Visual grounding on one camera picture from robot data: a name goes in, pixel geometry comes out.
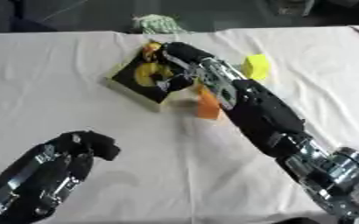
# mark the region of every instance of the orange block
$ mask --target orange block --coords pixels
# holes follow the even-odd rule
[[[197,117],[216,120],[221,110],[219,102],[206,87],[198,86],[198,90],[199,101],[197,103]]]

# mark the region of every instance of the table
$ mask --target table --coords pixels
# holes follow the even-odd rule
[[[271,73],[263,84],[307,119],[320,144],[359,150],[359,32],[352,27],[0,34],[0,171],[71,130],[114,137],[123,149],[114,162],[96,160],[88,181],[43,223],[261,224],[322,215],[224,115],[153,113],[101,84],[148,39],[184,41],[232,64],[266,54]]]

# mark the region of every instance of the robotic finger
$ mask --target robotic finger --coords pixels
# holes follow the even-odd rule
[[[54,214],[91,171],[94,157],[119,153],[114,139],[68,132],[28,150],[0,174],[0,223],[28,224]]]

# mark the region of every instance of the robotic hand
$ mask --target robotic hand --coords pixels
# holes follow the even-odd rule
[[[54,214],[87,178],[94,157],[111,161],[114,139],[75,131],[37,145],[0,175],[0,224],[28,224]]]
[[[156,54],[161,63],[182,69],[161,85],[163,90],[186,88],[198,78],[231,122],[260,151],[275,158],[315,203],[342,222],[359,218],[359,152],[347,147],[332,154],[323,150],[288,105],[208,52],[173,42]]]

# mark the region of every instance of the green object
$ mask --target green object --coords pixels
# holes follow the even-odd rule
[[[188,32],[182,29],[172,17],[151,14],[144,17],[135,17],[133,21],[133,27],[146,34]]]

